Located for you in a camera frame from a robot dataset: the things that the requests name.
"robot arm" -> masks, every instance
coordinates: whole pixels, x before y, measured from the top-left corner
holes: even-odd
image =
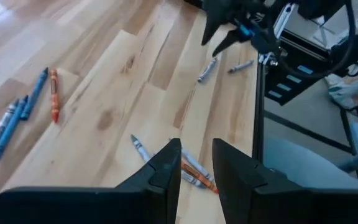
[[[296,69],[290,68],[281,57],[281,50],[278,38],[288,21],[290,13],[294,10],[295,4],[299,5],[298,13],[305,19],[315,19],[325,15],[338,4],[346,4],[349,18],[349,38],[345,51],[342,51],[339,60],[335,60],[333,67],[327,71],[306,75]],[[266,62],[271,55],[275,55],[281,66],[288,73],[302,78],[322,78],[326,75],[343,69],[352,55],[352,49],[356,34],[356,25],[351,0],[276,0],[274,4],[267,7],[263,2],[258,0],[204,0],[203,9],[207,14],[207,21],[202,40],[202,45],[208,43],[221,24],[231,22],[237,27],[227,33],[226,38],[218,45],[213,55],[220,53],[235,42],[251,41],[264,58],[260,62]],[[273,17],[277,10],[281,14],[273,24]],[[263,14],[267,21],[267,30],[261,28],[252,18],[256,14]]]

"floor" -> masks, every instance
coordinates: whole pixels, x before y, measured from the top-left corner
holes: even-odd
[[[353,1],[353,7],[355,15],[358,17],[358,1]],[[339,40],[337,35],[347,28],[344,9],[334,15],[324,25],[324,29],[320,29],[312,22],[299,21],[303,21],[303,19],[297,13],[293,13],[286,28],[322,47],[334,45]],[[324,80],[318,81],[285,106],[280,106],[278,103],[265,98],[265,109],[315,133],[344,145],[349,145],[343,129],[339,108],[331,102]],[[307,147],[335,164],[346,161],[351,157],[346,152],[269,119],[265,119],[265,134],[284,138]]]
[[[30,120],[20,122],[0,160],[0,190],[23,185],[114,187],[169,138],[212,173],[211,141],[251,154],[257,58],[249,44],[218,56],[198,75],[229,27],[201,46],[206,18],[182,0],[0,0],[0,117],[29,94],[39,73],[58,68],[58,124],[49,82]],[[222,223],[217,195],[181,184],[177,223]]]

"wooden surface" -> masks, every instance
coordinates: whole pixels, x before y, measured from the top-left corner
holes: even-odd
[[[50,118],[50,80],[0,160],[0,191],[16,186],[114,187],[169,138],[213,173],[212,138],[252,152],[256,59],[249,45],[218,56],[196,82],[230,27],[200,45],[205,14],[182,0],[0,0],[0,117],[32,91],[42,69],[57,67],[62,104]],[[181,183],[177,223],[224,223],[218,196]]]

